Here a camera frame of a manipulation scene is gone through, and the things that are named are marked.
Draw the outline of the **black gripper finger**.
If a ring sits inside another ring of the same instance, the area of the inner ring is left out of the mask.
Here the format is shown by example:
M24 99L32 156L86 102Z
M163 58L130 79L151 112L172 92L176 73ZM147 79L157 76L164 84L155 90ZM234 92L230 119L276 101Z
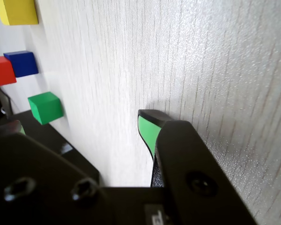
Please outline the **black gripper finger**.
M60 155L0 127L0 225L112 225L98 184Z
M192 124L140 109L139 134L154 146L163 185L180 225L253 225L255 219Z

